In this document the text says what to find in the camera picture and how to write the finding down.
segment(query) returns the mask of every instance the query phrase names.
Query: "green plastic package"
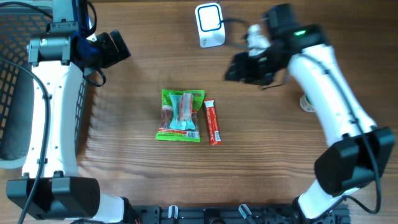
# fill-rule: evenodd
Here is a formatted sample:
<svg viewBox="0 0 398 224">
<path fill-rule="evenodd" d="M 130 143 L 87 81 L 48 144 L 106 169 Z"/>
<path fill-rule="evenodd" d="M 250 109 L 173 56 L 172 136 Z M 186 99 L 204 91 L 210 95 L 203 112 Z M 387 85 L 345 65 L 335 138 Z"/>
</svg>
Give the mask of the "green plastic package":
<svg viewBox="0 0 398 224">
<path fill-rule="evenodd" d="M 192 123 L 195 129 L 172 129 L 170 124 L 173 121 L 174 114 L 177 113 L 173 109 L 173 103 L 170 96 L 182 96 L 184 93 L 191 93 L 193 96 L 192 100 Z M 166 141 L 191 141 L 200 142 L 199 126 L 197 121 L 198 110 L 203 104 L 205 99 L 204 90 L 185 90 L 185 91 L 173 91 L 173 90 L 162 90 L 162 119 L 160 121 L 160 128 L 157 130 L 156 139 Z"/>
</svg>

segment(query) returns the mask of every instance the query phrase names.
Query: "wooden table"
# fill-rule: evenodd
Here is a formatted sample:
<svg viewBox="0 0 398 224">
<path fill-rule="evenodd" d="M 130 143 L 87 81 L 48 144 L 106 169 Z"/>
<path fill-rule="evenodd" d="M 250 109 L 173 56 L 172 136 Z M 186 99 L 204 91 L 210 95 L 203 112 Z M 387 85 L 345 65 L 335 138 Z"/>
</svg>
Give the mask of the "wooden table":
<svg viewBox="0 0 398 224">
<path fill-rule="evenodd" d="M 283 1 L 223 1 L 224 17 L 260 23 L 262 13 Z M 318 119 L 299 106 L 303 91 L 293 79 L 267 91 L 223 81 L 228 46 L 201 49 L 195 7 L 202 1 L 141 1 L 95 4 L 98 34 L 118 29 L 132 56 L 104 70 L 108 82 L 89 87 L 78 165 L 102 192 L 134 205 L 239 205 L 282 203 L 314 181 L 313 163 L 327 149 Z M 327 31 L 356 97 L 379 126 L 398 130 L 397 1 L 293 1 L 304 24 Z M 233 25 L 234 41 L 244 29 Z M 200 143 L 156 141 L 161 89 L 201 89 L 216 100 L 223 145 L 210 147 L 199 113 Z M 15 223 L 21 210 L 5 195 L 0 170 L 0 223 Z M 382 211 L 373 216 L 349 203 L 353 223 L 396 223 L 398 151 L 382 178 Z M 373 184 L 355 193 L 374 206 Z M 38 223 L 28 217 L 26 223 Z"/>
</svg>

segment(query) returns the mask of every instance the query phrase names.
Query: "wood grain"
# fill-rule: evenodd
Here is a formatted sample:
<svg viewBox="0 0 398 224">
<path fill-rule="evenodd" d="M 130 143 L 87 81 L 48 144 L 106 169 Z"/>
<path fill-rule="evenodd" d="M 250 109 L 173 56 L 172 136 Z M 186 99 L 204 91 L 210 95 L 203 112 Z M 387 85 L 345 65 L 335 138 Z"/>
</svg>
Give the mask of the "wood grain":
<svg viewBox="0 0 398 224">
<path fill-rule="evenodd" d="M 223 1 L 225 17 L 259 23 L 283 1 Z M 195 7 L 201 1 L 96 3 L 98 34 L 118 29 L 132 57 L 107 69 L 108 82 L 88 89 L 77 155 L 79 173 L 103 192 L 134 205 L 238 205 L 290 202 L 315 179 L 313 163 L 326 150 L 315 114 L 299 106 L 295 80 L 259 91 L 223 81 L 239 50 L 201 49 Z M 321 24 L 359 102 L 380 126 L 398 133 L 398 17 L 396 1 L 292 1 L 304 24 Z M 229 39 L 244 34 L 229 27 Z M 200 143 L 156 141 L 160 91 L 201 89 L 216 100 L 223 145 L 210 147 L 201 110 Z M 0 192 L 20 172 L 0 170 Z M 371 216 L 349 203 L 353 223 L 395 223 L 398 152 L 382 179 L 382 212 Z M 373 206 L 374 186 L 355 194 Z M 0 194 L 0 223 L 20 213 Z M 27 223 L 37 223 L 28 218 Z"/>
</svg>

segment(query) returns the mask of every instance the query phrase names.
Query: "barcode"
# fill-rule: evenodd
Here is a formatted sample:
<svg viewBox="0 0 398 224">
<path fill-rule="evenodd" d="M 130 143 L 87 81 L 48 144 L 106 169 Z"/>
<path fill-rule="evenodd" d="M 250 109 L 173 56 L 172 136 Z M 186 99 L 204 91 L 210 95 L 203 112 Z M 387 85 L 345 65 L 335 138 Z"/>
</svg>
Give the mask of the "barcode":
<svg viewBox="0 0 398 224">
<path fill-rule="evenodd" d="M 215 131 L 214 134 L 216 136 L 216 141 L 221 141 L 220 132 L 219 131 Z"/>
<path fill-rule="evenodd" d="M 187 134 L 185 136 L 188 138 L 199 138 L 199 132 L 187 131 Z"/>
</svg>

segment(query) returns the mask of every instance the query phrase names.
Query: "red stick package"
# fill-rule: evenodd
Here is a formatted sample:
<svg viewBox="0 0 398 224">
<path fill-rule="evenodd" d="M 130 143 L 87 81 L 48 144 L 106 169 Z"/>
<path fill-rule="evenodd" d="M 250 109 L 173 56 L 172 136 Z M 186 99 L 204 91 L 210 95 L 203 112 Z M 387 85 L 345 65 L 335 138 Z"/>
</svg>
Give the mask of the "red stick package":
<svg viewBox="0 0 398 224">
<path fill-rule="evenodd" d="M 205 106 L 206 106 L 206 115 L 207 115 L 207 125 L 209 127 L 210 145 L 211 146 L 220 145 L 221 138 L 218 129 L 218 121 L 216 115 L 216 108 L 214 107 L 214 100 L 205 99 Z"/>
</svg>

